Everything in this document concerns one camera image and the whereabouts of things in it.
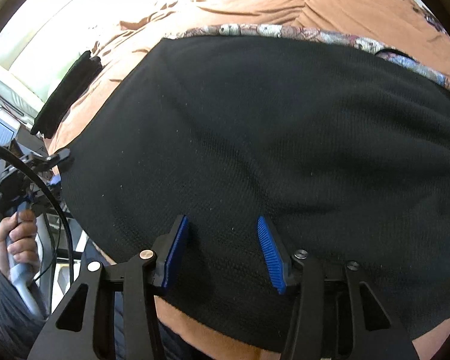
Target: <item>black cable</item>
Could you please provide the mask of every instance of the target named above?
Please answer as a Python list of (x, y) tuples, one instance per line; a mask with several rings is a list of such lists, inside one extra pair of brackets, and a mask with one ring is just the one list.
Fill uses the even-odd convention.
[(52, 266), (52, 264), (56, 261), (56, 253), (57, 253), (57, 251), (58, 251), (58, 249), (59, 249), (60, 235), (62, 234), (62, 221), (59, 220), (59, 222), (60, 222), (60, 225), (59, 225), (59, 228), (58, 228), (58, 240), (57, 240), (57, 242), (56, 242), (55, 250), (53, 251), (52, 259), (50, 260), (50, 263), (48, 264), (47, 268), (46, 268), (44, 271), (42, 271), (42, 273), (39, 274), (39, 275), (34, 279), (35, 282), (36, 282), (38, 279), (40, 279), (40, 278), (45, 274), (45, 272), (47, 272), (47, 271), (50, 269), (50, 267)]
[(67, 218), (65, 214), (63, 213), (62, 208), (60, 207), (59, 202), (56, 201), (53, 194), (50, 192), (50, 190), (47, 188), (45, 183), (42, 181), (39, 176), (32, 171), (27, 165), (25, 165), (21, 159), (16, 157), (10, 150), (5, 149), (4, 147), (0, 146), (0, 159), (5, 160), (15, 168), (17, 168), (19, 171), (25, 174), (35, 185), (40, 188), (40, 190), (43, 192), (43, 194), (47, 197), (50, 204), (55, 209), (58, 217), (62, 221), (63, 224), (63, 230), (65, 231), (65, 236), (67, 237), (67, 249), (68, 249), (68, 272), (70, 274), (70, 285), (73, 284), (73, 243), (72, 243), (72, 233), (70, 230), (70, 225), (68, 224)]

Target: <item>hand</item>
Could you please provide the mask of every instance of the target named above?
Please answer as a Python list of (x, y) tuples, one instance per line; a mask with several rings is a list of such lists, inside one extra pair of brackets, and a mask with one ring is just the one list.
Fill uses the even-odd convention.
[[(23, 221), (17, 223), (17, 215)], [(12, 244), (7, 250), (6, 239), (10, 235)], [(40, 269), (40, 259), (37, 253), (37, 225), (32, 210), (24, 210), (15, 213), (10, 218), (4, 218), (0, 222), (0, 271), (3, 276), (10, 278), (10, 267), (8, 265), (8, 254), (12, 254), (18, 263), (27, 263), (32, 266), (34, 274)]]

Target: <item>silver screw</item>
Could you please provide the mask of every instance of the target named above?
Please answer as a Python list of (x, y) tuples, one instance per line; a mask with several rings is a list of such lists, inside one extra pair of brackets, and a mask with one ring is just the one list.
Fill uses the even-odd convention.
[(360, 264), (357, 263), (356, 261), (349, 261), (347, 262), (346, 267), (351, 271), (358, 271)]
[(154, 251), (153, 250), (142, 250), (140, 252), (140, 258), (142, 260), (151, 259), (153, 256), (154, 256)]
[(308, 257), (308, 252), (303, 249), (298, 249), (295, 251), (295, 257), (301, 260), (306, 259)]
[(90, 272), (98, 271), (100, 269), (100, 263), (98, 261), (92, 261), (88, 264), (87, 268)]

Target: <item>black garment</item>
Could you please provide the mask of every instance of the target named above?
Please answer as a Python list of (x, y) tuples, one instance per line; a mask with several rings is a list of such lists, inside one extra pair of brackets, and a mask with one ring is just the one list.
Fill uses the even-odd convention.
[[(109, 265), (90, 242), (85, 246), (82, 263), (86, 260), (101, 261)], [(40, 290), (34, 283), (30, 290), (36, 294)], [(40, 305), (43, 315), (45, 305)], [(45, 324), (45, 318), (31, 315), (13, 285), (0, 272), (0, 339), (13, 356), (26, 359)], [(187, 344), (172, 330), (158, 323), (166, 360), (209, 360), (210, 358)], [(117, 360), (125, 359), (125, 337), (123, 336), (123, 297), (115, 297), (115, 354)]]
[(99, 57), (85, 51), (70, 67), (35, 118), (30, 133), (52, 138), (65, 114), (102, 70)]
[(281, 351), (292, 302), (257, 238), (362, 264), (412, 338), (450, 317), (450, 93), (349, 47), (162, 40), (69, 146), (73, 215), (126, 261), (190, 218), (166, 300)]

